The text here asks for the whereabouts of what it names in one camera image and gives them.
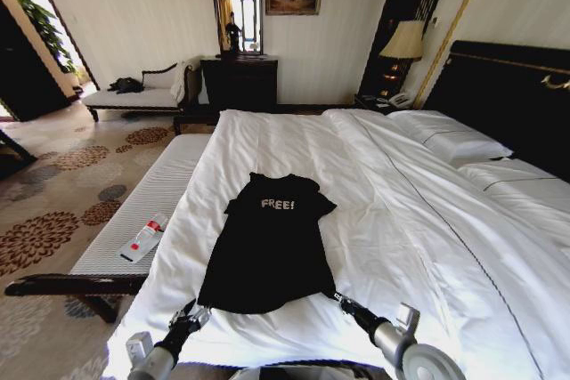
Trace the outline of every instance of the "potted plant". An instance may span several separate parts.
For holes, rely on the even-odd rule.
[[[63,42],[58,36],[60,31],[50,22],[50,19],[56,19],[55,15],[33,0],[18,0],[18,2],[20,2],[22,9],[28,15],[29,20],[34,25],[58,66],[60,66],[61,72],[65,74],[71,83],[71,86],[79,86],[77,69],[71,60],[71,55],[63,47]]]

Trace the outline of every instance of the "headboard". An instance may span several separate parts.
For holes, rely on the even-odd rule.
[[[570,51],[456,41],[423,109],[438,110],[570,182]]]

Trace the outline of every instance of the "white upholstered bench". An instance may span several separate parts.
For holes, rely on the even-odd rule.
[[[154,214],[172,215],[209,137],[210,134],[196,133],[175,137],[69,274],[16,279],[5,289],[6,295],[74,295],[103,320],[114,322],[117,313],[102,296],[135,295],[148,275],[155,253],[152,250],[140,262],[130,263],[117,251]]]

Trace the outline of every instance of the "floral carpet pattern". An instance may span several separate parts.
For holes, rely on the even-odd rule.
[[[169,116],[99,115],[94,123],[77,101],[26,123],[0,124],[38,158],[0,181],[2,291],[23,276],[68,273],[175,136]],[[185,131],[211,133],[213,127]],[[117,322],[131,301],[110,299],[119,308]],[[99,378],[115,326],[70,296],[2,292],[0,378]]]

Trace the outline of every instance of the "bench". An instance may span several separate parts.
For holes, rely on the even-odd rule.
[[[98,109],[131,111],[165,111],[181,113],[198,105],[198,94],[202,89],[200,58],[187,61],[184,70],[184,95],[177,102],[170,88],[175,81],[176,64],[162,70],[144,70],[139,93],[116,93],[97,91],[84,97],[81,102],[87,107],[95,122],[99,121]]]
[[[114,322],[117,312],[102,297],[136,295],[149,273],[156,247],[138,263],[124,260],[117,251],[157,212],[172,215],[209,137],[210,134],[175,137],[69,274],[38,274],[16,279],[4,293],[73,295],[104,321]]]

